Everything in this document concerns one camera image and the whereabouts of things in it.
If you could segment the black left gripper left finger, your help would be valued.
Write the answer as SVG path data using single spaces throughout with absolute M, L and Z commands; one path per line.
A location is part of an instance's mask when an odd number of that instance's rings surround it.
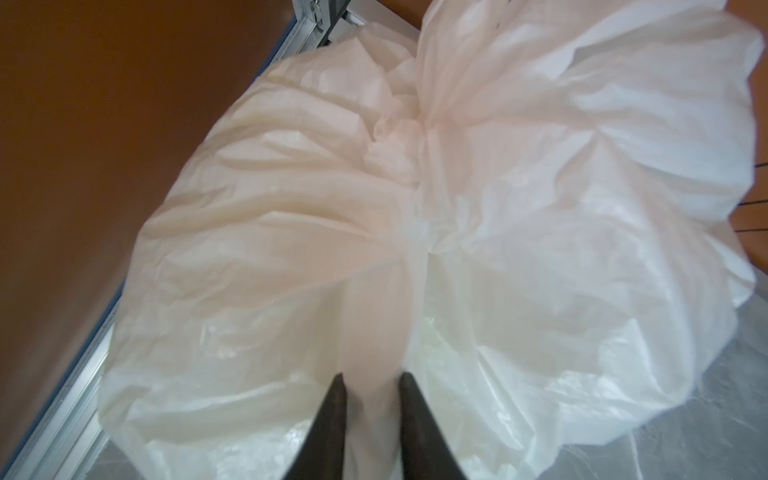
M 347 429 L 347 389 L 343 375 L 334 376 L 304 443 L 284 480 L 341 480 Z

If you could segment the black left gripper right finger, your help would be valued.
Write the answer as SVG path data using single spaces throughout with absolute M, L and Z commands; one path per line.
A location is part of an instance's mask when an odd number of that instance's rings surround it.
M 465 480 L 413 374 L 401 374 L 398 392 L 403 478 Z

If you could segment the white plastic bag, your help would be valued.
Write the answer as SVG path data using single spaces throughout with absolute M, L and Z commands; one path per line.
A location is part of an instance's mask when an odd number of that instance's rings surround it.
M 682 404 L 754 275 L 760 32 L 721 1 L 437 1 L 267 69 L 141 228 L 98 399 L 148 479 L 276 479 L 335 376 L 396 477 L 411 371 L 466 472 Z

